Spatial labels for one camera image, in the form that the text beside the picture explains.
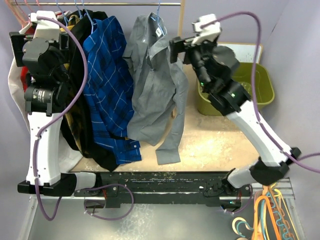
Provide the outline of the light blue hanger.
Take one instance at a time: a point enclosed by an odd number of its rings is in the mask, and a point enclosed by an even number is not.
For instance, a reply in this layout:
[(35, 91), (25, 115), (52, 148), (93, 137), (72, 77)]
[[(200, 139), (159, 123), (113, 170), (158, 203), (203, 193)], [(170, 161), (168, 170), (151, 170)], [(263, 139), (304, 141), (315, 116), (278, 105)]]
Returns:
[(157, 9), (156, 9), (156, 17), (155, 17), (155, 21), (157, 24), (157, 29), (156, 29), (155, 33), (158, 37), (165, 36), (167, 34), (167, 30), (165, 29), (165, 27), (163, 26), (163, 23), (160, 20), (160, 16), (159, 16), (160, 7), (161, 7), (161, 0), (158, 0)]

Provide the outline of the grey shirt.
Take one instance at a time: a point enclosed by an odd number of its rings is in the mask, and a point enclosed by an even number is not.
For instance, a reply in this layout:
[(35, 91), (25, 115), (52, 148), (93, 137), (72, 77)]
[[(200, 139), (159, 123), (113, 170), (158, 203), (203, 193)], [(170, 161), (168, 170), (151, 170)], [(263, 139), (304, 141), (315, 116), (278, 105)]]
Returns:
[(133, 117), (127, 125), (130, 139), (158, 144), (172, 113), (171, 129), (155, 154), (159, 165), (181, 161), (189, 81), (180, 59), (170, 62), (169, 36), (158, 37), (156, 14), (139, 15), (127, 41), (123, 59), (133, 79)]

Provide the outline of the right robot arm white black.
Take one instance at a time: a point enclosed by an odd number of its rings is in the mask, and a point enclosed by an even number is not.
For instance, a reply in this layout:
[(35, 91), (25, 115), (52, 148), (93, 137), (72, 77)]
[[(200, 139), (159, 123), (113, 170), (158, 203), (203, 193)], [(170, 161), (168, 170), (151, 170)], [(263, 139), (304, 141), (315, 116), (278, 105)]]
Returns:
[(253, 164), (228, 172), (221, 181), (223, 192), (233, 196), (245, 185), (257, 182), (268, 186), (283, 179), (292, 164), (290, 157), (297, 159), (301, 151), (288, 145), (280, 150), (270, 140), (273, 137), (279, 142), (280, 138), (255, 112), (252, 96), (232, 78), (240, 65), (233, 50), (218, 46), (215, 40), (199, 45), (192, 45), (192, 40), (191, 37), (170, 40), (171, 63), (178, 60), (179, 53), (185, 53), (184, 61), (192, 65), (210, 104), (244, 133), (259, 154)]

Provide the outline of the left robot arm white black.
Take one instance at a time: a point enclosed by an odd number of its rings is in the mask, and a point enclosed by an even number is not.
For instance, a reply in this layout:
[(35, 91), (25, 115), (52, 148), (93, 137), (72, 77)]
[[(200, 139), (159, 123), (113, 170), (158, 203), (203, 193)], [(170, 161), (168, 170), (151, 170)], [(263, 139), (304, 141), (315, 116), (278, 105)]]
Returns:
[(62, 112), (70, 89), (64, 66), (69, 39), (66, 32), (59, 33), (58, 39), (10, 34), (16, 65), (28, 69), (24, 109), (30, 127), (30, 160), (25, 180), (17, 185), (22, 194), (69, 197), (85, 189), (98, 196), (103, 191), (95, 173), (63, 173), (59, 166)]

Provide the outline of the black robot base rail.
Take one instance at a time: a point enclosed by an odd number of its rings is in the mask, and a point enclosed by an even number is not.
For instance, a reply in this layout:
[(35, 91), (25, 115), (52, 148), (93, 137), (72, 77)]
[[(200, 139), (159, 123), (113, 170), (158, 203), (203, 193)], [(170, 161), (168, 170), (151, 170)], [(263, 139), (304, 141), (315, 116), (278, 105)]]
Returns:
[(105, 207), (121, 204), (176, 204), (226, 206), (230, 210), (241, 206), (241, 200), (251, 195), (250, 185), (227, 190), (222, 185), (225, 171), (178, 172), (99, 172), (96, 190), (77, 190), (76, 197), (105, 200)]

